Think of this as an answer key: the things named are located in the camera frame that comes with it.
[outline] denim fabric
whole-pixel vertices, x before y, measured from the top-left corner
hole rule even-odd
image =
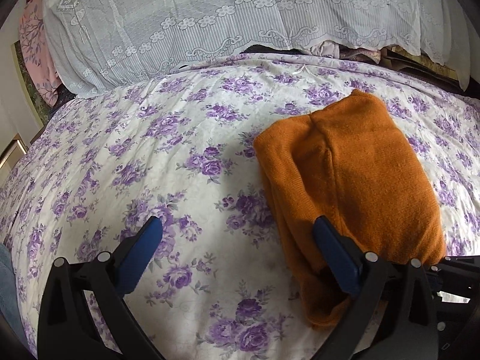
[[[0,311],[20,341],[28,348],[18,311],[17,288],[11,256],[3,244],[0,244]]]

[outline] folded orange knit garment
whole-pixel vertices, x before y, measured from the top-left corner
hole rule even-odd
[[[416,257],[433,264],[445,256],[434,191],[375,96],[354,90],[325,109],[274,123],[253,145],[313,327],[335,324],[349,304],[315,245],[318,216],[327,216],[362,251],[388,261]]]

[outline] pink floral cloth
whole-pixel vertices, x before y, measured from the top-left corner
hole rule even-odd
[[[28,73],[42,98],[53,107],[57,102],[57,88],[62,81],[45,39],[42,0],[32,0],[26,5],[18,32]]]

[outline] floral bedsheet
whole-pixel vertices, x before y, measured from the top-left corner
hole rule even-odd
[[[477,100],[368,64],[226,57],[73,100],[0,189],[0,239],[13,255],[31,350],[53,260],[93,259],[156,215],[163,240],[125,301],[166,358],[310,358],[328,331],[303,318],[252,143],[274,121],[354,88],[386,102],[417,153],[448,253],[480,254]],[[115,348],[93,295],[87,300]]]

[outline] white bedspread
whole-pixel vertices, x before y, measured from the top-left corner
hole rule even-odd
[[[162,243],[125,301],[166,358],[308,359],[327,332],[302,316],[252,142],[274,121],[353,88],[384,99],[417,152],[448,253],[480,254],[476,100],[367,64],[224,58],[73,100],[0,189],[0,239],[13,255],[32,351],[53,260],[112,251],[156,215]],[[88,302],[114,347],[91,295]]]
[[[470,44],[456,0],[43,0],[46,38],[62,82],[91,97],[119,85],[244,51],[331,40],[426,52],[470,78]]]

